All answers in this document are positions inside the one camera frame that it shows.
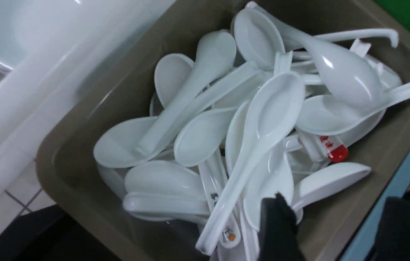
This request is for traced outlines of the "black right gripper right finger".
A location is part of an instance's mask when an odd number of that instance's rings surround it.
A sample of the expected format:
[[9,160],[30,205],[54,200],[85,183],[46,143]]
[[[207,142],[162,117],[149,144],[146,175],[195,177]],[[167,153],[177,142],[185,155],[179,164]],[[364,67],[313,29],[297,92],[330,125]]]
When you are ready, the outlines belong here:
[[388,197],[374,240],[378,261],[410,261],[410,202]]

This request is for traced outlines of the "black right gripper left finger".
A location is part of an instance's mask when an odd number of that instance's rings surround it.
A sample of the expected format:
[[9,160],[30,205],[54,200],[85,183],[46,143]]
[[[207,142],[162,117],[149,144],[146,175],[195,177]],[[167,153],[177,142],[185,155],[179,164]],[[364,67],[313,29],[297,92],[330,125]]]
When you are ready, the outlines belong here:
[[281,193],[261,200],[260,261],[304,261],[297,242],[296,215]]

